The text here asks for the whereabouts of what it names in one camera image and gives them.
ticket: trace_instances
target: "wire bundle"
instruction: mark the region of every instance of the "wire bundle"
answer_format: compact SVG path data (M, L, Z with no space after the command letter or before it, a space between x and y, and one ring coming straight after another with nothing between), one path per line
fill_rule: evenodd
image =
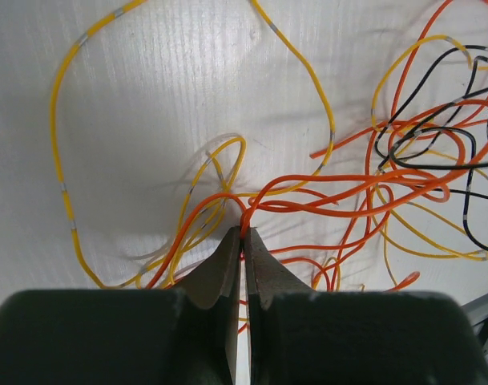
M329 257L323 264L306 257L291 257L281 260L284 264L302 262L313 265L317 272L313 275L313 288L317 288L321 279L323 278L326 290L339 290L341 286L342 264L345 261L348 261L358 251L363 249L366 243L378 234L382 235L384 239L383 246L385 265L393 283L393 288L391 290L401 290L406 288L420 277L420 273L417 271L412 272L399 282L395 278L389 266L387 257L388 244L419 257L440 259L466 258L472 261L488 260L488 245L485 245L484 242L476 238L474 231L470 228L467 218L471 197L488 200L487 195L472 191L475 172L486 178L488 181L488 176L484 171L484 169L488 168L488 160L485 160L486 156L488 156L488 119L478 119L478 116L481 113L488 111L488 87L484 87L478 91L472 91L477 77L477 72L488 71L488 57L486 56L488 55L488 47L479 45L463 46L453 38L442 34L426 37L430 27L434 24L435 20L442 13L442 11L452 2L452 0L446 0L438 8L422 31L419 40L406 52L404 52L398 58L398 60L395 61L392 67L386 72L384 78L378 84L373 95L371 107L371 126L337 144L335 144L336 124L333 117L333 112L315 71L311 67L308 60L306 60L306 58L288 41L280 29L272 22L270 17L267 16L258 1L252 0L252 4L262 19L270 26L271 30L285 44L285 46L304 65L313 81L318 95L320 96L329 122L328 147L325 150L313 153L311 155L312 158L322 157L320 166L311 175L287 175L271 180L259 192L234 193L232 191L232 187L244 160L246 149L245 139L241 136L234 136L230 140L220 145L215 151L206 151L206 160L192 181L191 187L185 198L179 215L174 239L168 241L160 250L140 257L139 259L145 260L146 262L144 263L142 269L133 278L117 286L106 286L103 284L87 265L83 257L79 243L78 230L76 229L75 224L75 216L71 206L71 200L64 183L64 176L56 138L56 107L58 102L58 92L67 68L74 56L78 53L80 47L109 22L115 20L122 14L136 8L138 5L144 2L146 2L146 0L130 2L116 12L108 15L89 29L87 33L71 48L58 71L58 76L55 81L50 102L50 130L54 150L54 160L57 168L58 181L61 184L67 215L71 222L71 235L73 238L75 251L77 253L80 265L99 287L121 288L131 284L135 284L137 287L142 287L142 276L156 269L157 270L154 272L152 279L145 285L145 287L148 289L153 288L159 282L161 287L173 286L179 277L183 276L190 269L195 267L192 265L178 271L177 268L182 256L186 252L196 247L217 229L220 222L224 218L229 201L236 202L236 205L241 212L240 226L242 236L245 235L246 231L251 225L253 214L258 210L270 213L305 212L315 215L322 215L325 217L349 219L349 226L346 229L340 244L338 245L293 245L272 251L274 254L307 249L337 252L335 256ZM435 60L406 101L399 108L397 108L405 79L409 74L409 69L418 49L420 46L426 43L438 40L448 42L453 47ZM479 55L472 56L472 51L477 51ZM453 55L455 53L464 55L470 68L470 80L466 87L465 94L441 106L436 106L428 111L424 111L411 119L400 120L400 114L406 110L424 85L427 84L431 74L433 74L438 65L442 63L442 61L449 55ZM378 97L393 71L406 59L407 62L402 72L400 82L397 85L397 91L393 99L391 118L389 120L379 122L375 114ZM476 109L465 119L456 121L464 106L476 106ZM436 124L434 122L438 117L448 113L449 111L452 111L452 114L448 119L446 119L445 123ZM487 139L487 141L486 144L484 144L481 148L478 148L475 136L468 131L467 128L480 124L486 126L484 137ZM337 151L338 149L352 143L354 140L365 136L369 136L369 142L362 174L330 176L321 175L321 171L328 164L333 151ZM435 144L442 140L442 138L447 138L455 144L455 147L458 150L457 156L451 156L434 150ZM463 139L469 143L469 151L466 150ZM220 162L217 160L217 156L219 156L220 153L226 148L237 144L240 146L239 155L232 169L227 175L225 175ZM426 145L421 151L410 152L409 149L415 144ZM373 163L373 155L378 156L381 159L381 162L375 169L372 169L371 165ZM434 157L451 160L453 163L451 165L439 163L431 164L427 161L432 160ZM220 191L204 199L188 215L186 215L188 203L194 188L199 183L201 176L211 166L215 169L216 175L218 176ZM466 178L465 190L449 187L450 182L458 180L462 177ZM317 190L306 188L308 183L340 183L349 181L356 182L357 186L332 196L327 196ZM399 196L397 194L398 189L401 189L402 191L407 190L408 192ZM311 201L308 203L298 203L295 201L280 199L280 195L290 192L304 194L308 196ZM335 205L339 201L343 201L344 199L348 199L350 197L359 197L360 194L364 195L364 197L360 200L361 203L356 210L345 211L328 207L329 205ZM428 201L445 203L449 200L451 194L461 194L465 197L462 211L462 227L454 224L452 221L444 218L433 210L413 201L416 198L422 197ZM462 252L439 245L435 240L427 237L425 234L415 229L398 213L397 210L402 205L410 205L432 215L442 223L452 227L463 235L466 235L478 247L478 249L471 252ZM388 234L389 220L391 217L394 217L416 237L433 246L435 249L440 250L441 253L421 253L417 250L408 249L392 239ZM365 221L365 231L362 237L357 241L349 241L351 235L354 234L356 224L359 220Z

